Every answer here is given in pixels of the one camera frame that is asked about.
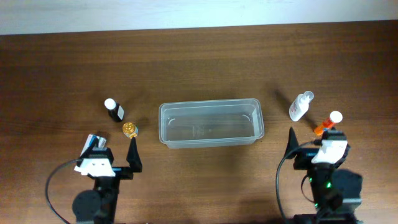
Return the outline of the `gold lid balm jar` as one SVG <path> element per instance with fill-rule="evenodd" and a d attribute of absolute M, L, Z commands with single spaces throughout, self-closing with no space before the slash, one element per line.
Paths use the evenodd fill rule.
<path fill-rule="evenodd" d="M 135 124 L 133 123 L 124 123 L 122 126 L 122 131 L 123 133 L 129 137 L 130 139 L 136 137 L 138 135 L 138 128 Z"/>

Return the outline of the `white spray bottle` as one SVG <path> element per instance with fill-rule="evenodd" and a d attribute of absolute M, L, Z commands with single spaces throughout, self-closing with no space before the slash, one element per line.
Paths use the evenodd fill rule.
<path fill-rule="evenodd" d="M 314 99 L 311 91 L 299 94 L 289 108 L 289 116 L 292 121 L 298 121 L 309 109 L 310 102 Z"/>

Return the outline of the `orange tube white cap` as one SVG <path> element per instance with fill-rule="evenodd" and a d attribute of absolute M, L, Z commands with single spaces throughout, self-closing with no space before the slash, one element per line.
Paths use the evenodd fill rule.
<path fill-rule="evenodd" d="M 317 126 L 313 132 L 317 136 L 321 136 L 326 130 L 332 128 L 336 123 L 340 123 L 343 120 L 343 115 L 339 111 L 332 111 L 319 126 Z"/>

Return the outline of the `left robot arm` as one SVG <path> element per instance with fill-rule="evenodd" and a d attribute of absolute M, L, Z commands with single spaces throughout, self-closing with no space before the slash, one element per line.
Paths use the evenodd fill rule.
<path fill-rule="evenodd" d="M 72 203 L 77 223 L 114 223 L 120 182 L 142 172 L 135 138 L 130 141 L 126 160 L 128 166 L 114 167 L 113 153 L 102 138 L 93 136 L 88 142 L 76 167 L 81 175 L 94 180 L 94 187 L 80 192 Z"/>

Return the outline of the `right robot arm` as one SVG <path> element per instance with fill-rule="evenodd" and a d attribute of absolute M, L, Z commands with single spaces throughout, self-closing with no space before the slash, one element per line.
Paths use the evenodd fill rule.
<path fill-rule="evenodd" d="M 349 150 L 346 135 L 335 128 L 325 131 L 320 139 L 299 144 L 294 129 L 283 160 L 293 159 L 295 170 L 307 172 L 303 180 L 310 182 L 315 214 L 294 215 L 289 223 L 359 223 L 355 210 L 361 203 L 363 177 L 340 169 Z"/>

